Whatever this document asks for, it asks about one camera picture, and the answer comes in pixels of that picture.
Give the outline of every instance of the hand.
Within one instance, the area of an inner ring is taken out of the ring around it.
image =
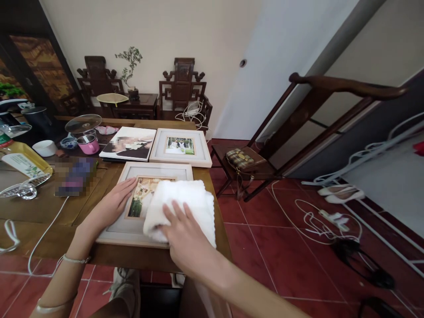
[[[163,205],[163,213],[171,225],[161,226],[170,244],[172,260],[189,276],[210,275],[224,257],[209,243],[186,203],[183,204],[185,214],[176,201],[172,206],[176,215],[166,204]]]
[[[118,183],[107,195],[105,195],[94,209],[92,209],[80,226],[95,234],[97,237],[101,231],[115,222],[121,215],[136,184],[136,178],[127,179]]]

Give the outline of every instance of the white towel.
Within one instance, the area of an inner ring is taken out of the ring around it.
[[[185,202],[190,207],[194,219],[199,223],[204,235],[216,248],[215,242],[215,214],[213,208],[213,195],[206,191],[203,181],[175,181],[164,180],[159,182],[155,194],[151,199],[144,221],[143,232],[158,242],[168,242],[158,225],[170,225],[163,213],[163,204],[166,203],[171,212],[175,214],[171,202],[176,200],[184,211],[182,204]]]

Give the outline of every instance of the blue and white bowl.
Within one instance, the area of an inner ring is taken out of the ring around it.
[[[61,147],[63,149],[75,149],[78,147],[78,144],[74,137],[66,137],[61,140]]]

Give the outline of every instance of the silver bangle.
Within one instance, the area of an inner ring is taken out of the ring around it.
[[[75,298],[76,298],[77,295],[78,295],[78,293],[75,294],[74,298],[72,298],[72,299],[68,300],[67,302],[65,302],[64,304],[59,305],[59,306],[56,306],[56,307],[42,307],[37,302],[37,307],[35,309],[40,314],[51,314],[53,312],[62,310],[67,305],[69,305],[70,303],[73,303],[73,301],[75,300]]]
[[[63,254],[62,259],[71,263],[86,264],[91,259],[91,256],[87,257],[85,260],[73,260],[71,258],[67,258],[66,254]]]

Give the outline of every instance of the pink cup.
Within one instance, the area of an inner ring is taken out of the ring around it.
[[[100,150],[97,139],[94,135],[81,136],[76,140],[78,146],[86,155],[93,155]]]

